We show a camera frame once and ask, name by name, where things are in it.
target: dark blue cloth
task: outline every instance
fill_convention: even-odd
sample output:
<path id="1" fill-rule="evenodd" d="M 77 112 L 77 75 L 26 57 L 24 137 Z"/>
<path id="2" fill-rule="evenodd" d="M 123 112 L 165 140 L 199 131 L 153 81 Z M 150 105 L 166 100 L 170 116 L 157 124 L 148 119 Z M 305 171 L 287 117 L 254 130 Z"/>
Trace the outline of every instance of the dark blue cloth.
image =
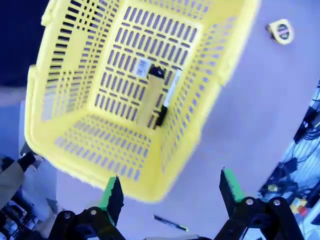
<path id="1" fill-rule="evenodd" d="M 0 86 L 27 85 L 29 66 L 36 63 L 44 34 L 41 17 L 48 0 L 1 1 Z"/>

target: beige sleeve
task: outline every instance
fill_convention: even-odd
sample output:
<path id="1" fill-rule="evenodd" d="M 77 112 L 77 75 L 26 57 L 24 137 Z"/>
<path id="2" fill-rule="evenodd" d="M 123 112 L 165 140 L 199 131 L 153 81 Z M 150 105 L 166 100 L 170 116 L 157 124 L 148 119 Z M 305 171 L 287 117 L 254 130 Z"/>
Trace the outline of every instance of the beige sleeve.
<path id="1" fill-rule="evenodd" d="M 25 179 L 25 173 L 17 161 L 0 172 L 0 209 L 16 194 Z"/>

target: barcode sticker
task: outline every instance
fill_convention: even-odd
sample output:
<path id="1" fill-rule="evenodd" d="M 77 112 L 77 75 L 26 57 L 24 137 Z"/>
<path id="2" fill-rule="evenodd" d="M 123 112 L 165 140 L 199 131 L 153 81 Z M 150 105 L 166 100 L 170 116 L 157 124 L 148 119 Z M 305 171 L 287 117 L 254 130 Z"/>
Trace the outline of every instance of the barcode sticker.
<path id="1" fill-rule="evenodd" d="M 140 78 L 147 77 L 151 61 L 146 58 L 140 58 L 136 67 L 135 75 Z"/>
<path id="2" fill-rule="evenodd" d="M 171 86 L 169 88 L 169 91 L 166 94 L 166 97 L 164 99 L 163 106 L 169 107 L 170 100 L 171 100 L 171 98 L 175 92 L 175 89 L 178 85 L 181 74 L 182 74 L 182 71 L 180 69 L 177 69 L 175 72 L 174 78 L 172 80 Z"/>

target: yellow plastic basket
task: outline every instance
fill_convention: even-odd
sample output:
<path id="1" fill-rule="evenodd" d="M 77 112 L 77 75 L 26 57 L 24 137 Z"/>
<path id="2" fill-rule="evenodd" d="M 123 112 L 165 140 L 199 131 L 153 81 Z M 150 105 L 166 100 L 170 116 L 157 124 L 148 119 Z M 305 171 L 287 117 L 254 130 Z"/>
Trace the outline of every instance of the yellow plastic basket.
<path id="1" fill-rule="evenodd" d="M 161 200 L 197 146 L 244 48 L 259 0 L 51 0 L 28 73 L 25 138 L 54 166 L 125 195 Z M 146 126 L 141 59 L 165 69 Z M 177 69 L 161 127 L 155 121 Z"/>

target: tape measure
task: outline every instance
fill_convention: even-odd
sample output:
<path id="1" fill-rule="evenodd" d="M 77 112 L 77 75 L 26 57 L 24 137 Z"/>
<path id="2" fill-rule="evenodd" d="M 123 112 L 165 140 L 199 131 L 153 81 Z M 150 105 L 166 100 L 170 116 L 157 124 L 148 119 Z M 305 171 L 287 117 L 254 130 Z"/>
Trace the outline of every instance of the tape measure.
<path id="1" fill-rule="evenodd" d="M 272 39 L 282 45 L 287 45 L 294 40 L 294 30 L 287 19 L 274 21 L 266 26 Z"/>

